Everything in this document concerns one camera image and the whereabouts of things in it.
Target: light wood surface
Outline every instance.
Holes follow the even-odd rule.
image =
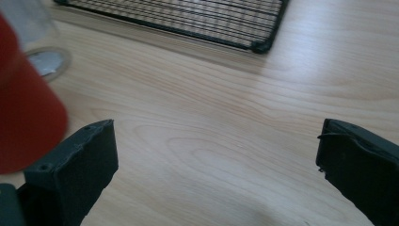
[[[50,84],[68,135],[114,119],[120,157],[82,225],[373,225],[314,161],[325,118],[399,143],[399,2],[291,0],[271,52],[243,55],[250,67],[57,25],[73,55]]]

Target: red container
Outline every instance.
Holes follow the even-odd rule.
[[[0,14],[0,173],[22,170],[51,151],[67,122],[64,105],[27,61]]]

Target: black wire rack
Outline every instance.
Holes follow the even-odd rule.
[[[54,0],[103,16],[266,53],[288,0]]]

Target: metal grid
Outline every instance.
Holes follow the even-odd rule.
[[[257,52],[256,48],[265,48],[264,52],[270,48],[286,5],[283,0],[55,1],[123,21],[254,52]]]

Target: wooden table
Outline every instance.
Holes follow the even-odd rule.
[[[325,118],[399,143],[398,1],[292,0],[271,52],[242,61],[57,25],[67,135],[114,119],[119,150],[82,225],[372,225],[314,161]]]

